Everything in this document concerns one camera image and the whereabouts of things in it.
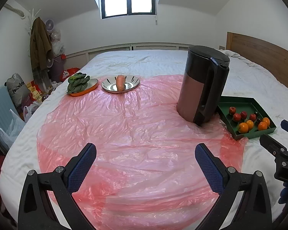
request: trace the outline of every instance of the plastic bag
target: plastic bag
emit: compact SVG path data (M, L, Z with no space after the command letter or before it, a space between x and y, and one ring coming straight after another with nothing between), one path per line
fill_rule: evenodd
M30 95L30 90L18 73L14 73L7 80L6 86L15 107L19 107L22 104L22 100Z
M24 106L23 115L26 123L41 104L41 102L34 101L33 104L31 104L30 106Z
M61 31L58 29L55 29L52 33L51 33L51 41L59 41L61 39Z
M87 143L96 145L97 158L73 198L97 229L180 230L201 219L218 194L196 162L199 143L241 169L246 140L232 139L218 115L198 127L178 114L182 80L157 76L125 94L99 85L65 96L40 128L41 172L65 166Z
M22 131L22 128L24 128L25 126L25 122L22 121L21 118L14 113L14 111L10 109L10 112L12 114L13 119L7 132L5 132L2 128L0 128L0 136L2 140L6 143L6 145L9 147L9 149L15 142L17 136Z
M54 87L54 88L57 88L59 85L61 85L62 84L62 82L59 82L59 83L57 83L57 82L55 82L55 81L53 81L53 82L51 82L51 85L52 85L52 87Z
M64 43L62 41L54 41L52 42L52 51L54 56L59 56L65 52Z
M64 72L60 76L60 80L62 82L64 82L67 78L69 78L70 76L74 75L79 70L80 70L80 68L78 68L78 67L73 67L73 68L69 68L67 70L64 70Z

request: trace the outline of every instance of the red bag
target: red bag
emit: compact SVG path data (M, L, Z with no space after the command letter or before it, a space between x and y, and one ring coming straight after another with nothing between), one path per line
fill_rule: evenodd
M73 68L69 68L67 70L64 70L64 72L61 74L60 76L60 80L62 82L64 82L64 80L66 80L67 78L69 78L70 76L74 75L76 72L78 72L80 70L80 68L78 67L73 67Z

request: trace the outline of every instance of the green vegetable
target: green vegetable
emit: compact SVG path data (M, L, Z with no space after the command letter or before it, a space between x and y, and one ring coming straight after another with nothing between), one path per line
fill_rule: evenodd
M68 78L67 94L83 92L88 87L90 76L86 73L76 73Z

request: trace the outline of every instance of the black kettle lid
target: black kettle lid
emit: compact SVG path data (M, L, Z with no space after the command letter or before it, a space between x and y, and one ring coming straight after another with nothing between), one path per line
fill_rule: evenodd
M189 46L189 51L204 58L217 59L225 63L230 62L230 59L227 55L211 47Z

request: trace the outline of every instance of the wooden headboard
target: wooden headboard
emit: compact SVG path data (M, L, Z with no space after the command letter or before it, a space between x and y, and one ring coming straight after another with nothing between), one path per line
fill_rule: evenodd
M227 33L226 49L240 54L269 70L288 88L288 51L250 36Z

